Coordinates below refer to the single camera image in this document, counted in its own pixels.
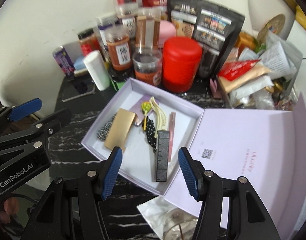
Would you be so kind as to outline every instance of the qr code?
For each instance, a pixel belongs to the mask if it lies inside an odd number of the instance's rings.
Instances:
[[[213,150],[204,149],[202,158],[211,159],[212,153],[213,153]]]

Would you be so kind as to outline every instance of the pink pen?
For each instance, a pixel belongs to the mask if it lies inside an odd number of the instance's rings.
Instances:
[[[169,144],[168,144],[168,162],[171,161],[172,148],[173,148],[173,138],[174,138],[174,128],[175,128],[175,112],[171,112],[168,122],[169,130]]]

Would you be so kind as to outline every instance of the black lid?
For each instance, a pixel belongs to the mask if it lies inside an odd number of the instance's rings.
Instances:
[[[113,81],[123,82],[133,76],[133,69],[129,68],[127,70],[117,71],[112,66],[110,66],[109,74]]]
[[[78,33],[77,36],[78,36],[79,40],[82,40],[82,39],[85,39],[85,38],[91,36],[93,33],[94,33],[94,30],[92,28],[90,28],[90,29],[86,29],[86,30]]]

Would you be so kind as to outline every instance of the red lid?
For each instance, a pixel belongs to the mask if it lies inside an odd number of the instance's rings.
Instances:
[[[202,52],[196,41],[187,37],[172,37],[164,43],[163,57],[181,61],[200,61]]]

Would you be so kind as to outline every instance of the gold power bank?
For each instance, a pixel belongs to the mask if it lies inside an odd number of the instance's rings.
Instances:
[[[124,143],[127,139],[130,128],[134,124],[135,116],[135,113],[122,108],[117,111],[109,134],[104,143],[106,148],[113,150],[115,146],[119,146],[123,152],[125,151]]]

